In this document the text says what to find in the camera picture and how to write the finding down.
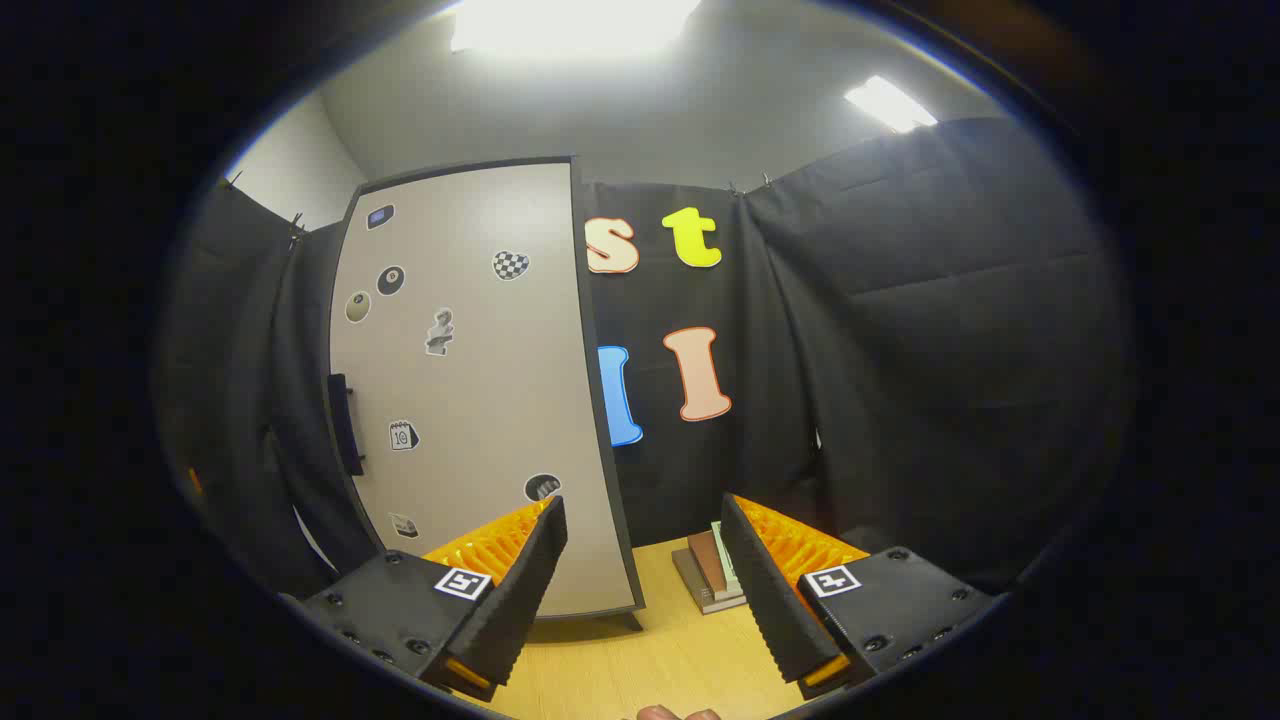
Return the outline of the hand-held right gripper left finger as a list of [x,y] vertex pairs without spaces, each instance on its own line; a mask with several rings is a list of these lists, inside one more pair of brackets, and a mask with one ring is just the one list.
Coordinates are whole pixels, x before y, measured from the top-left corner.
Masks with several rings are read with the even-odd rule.
[[300,610],[406,676],[489,701],[509,680],[567,539],[553,495],[424,556],[388,550]]

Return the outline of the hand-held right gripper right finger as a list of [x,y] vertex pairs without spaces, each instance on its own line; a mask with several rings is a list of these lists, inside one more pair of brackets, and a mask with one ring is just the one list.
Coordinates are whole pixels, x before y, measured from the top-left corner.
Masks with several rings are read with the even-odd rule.
[[803,698],[920,662],[1001,605],[904,546],[867,552],[727,493],[719,537],[781,678]]

